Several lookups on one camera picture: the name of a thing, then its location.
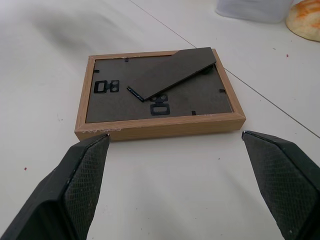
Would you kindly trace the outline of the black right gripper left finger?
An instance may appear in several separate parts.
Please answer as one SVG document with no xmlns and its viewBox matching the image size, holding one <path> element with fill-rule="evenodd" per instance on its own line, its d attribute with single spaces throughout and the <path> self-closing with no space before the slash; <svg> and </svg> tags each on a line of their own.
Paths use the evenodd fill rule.
<svg viewBox="0 0 320 240">
<path fill-rule="evenodd" d="M 108 134 L 71 146 L 39 182 L 0 240 L 86 240 L 110 144 Z"/>
</svg>

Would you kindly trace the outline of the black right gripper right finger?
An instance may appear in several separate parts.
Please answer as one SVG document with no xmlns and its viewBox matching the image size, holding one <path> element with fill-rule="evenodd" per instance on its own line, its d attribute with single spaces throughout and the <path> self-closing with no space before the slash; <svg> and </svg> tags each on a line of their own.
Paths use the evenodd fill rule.
<svg viewBox="0 0 320 240">
<path fill-rule="evenodd" d="M 320 240 L 320 167 L 288 140 L 254 131 L 241 138 L 284 239 Z"/>
</svg>

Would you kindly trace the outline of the yellow orange round bread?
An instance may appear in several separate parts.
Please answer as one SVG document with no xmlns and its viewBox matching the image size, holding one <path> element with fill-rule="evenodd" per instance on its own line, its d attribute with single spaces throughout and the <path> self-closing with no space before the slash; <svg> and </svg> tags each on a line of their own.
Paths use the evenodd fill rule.
<svg viewBox="0 0 320 240">
<path fill-rule="evenodd" d="M 293 5 L 285 24 L 297 36 L 320 42 L 320 0 L 302 0 Z"/>
</svg>

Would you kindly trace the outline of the translucent plastic container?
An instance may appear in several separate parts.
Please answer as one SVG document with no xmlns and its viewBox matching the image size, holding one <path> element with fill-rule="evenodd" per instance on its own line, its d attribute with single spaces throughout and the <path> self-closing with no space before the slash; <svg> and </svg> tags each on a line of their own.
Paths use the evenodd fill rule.
<svg viewBox="0 0 320 240">
<path fill-rule="evenodd" d="M 294 0 L 217 0 L 215 12 L 223 17 L 276 24 L 288 14 Z"/>
</svg>

